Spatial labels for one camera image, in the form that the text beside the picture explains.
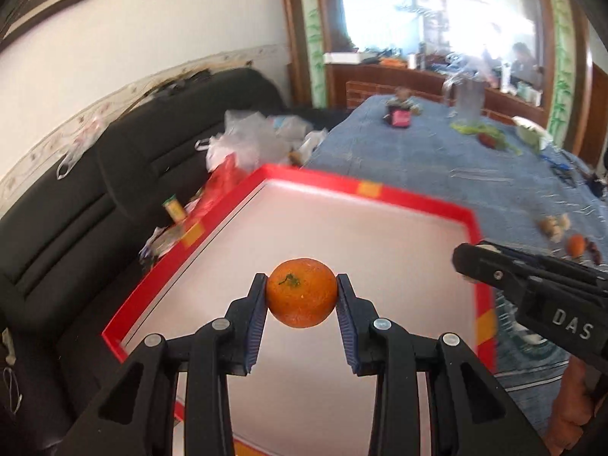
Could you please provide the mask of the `right hand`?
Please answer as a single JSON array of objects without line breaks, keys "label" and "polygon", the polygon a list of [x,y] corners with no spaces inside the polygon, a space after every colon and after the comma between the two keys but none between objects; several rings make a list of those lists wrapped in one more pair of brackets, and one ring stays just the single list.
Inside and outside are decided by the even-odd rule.
[{"label": "right hand", "polygon": [[560,392],[553,401],[544,443],[550,455],[572,449],[580,440],[583,426],[595,414],[595,405],[585,384],[586,364],[571,356],[562,376]]}]

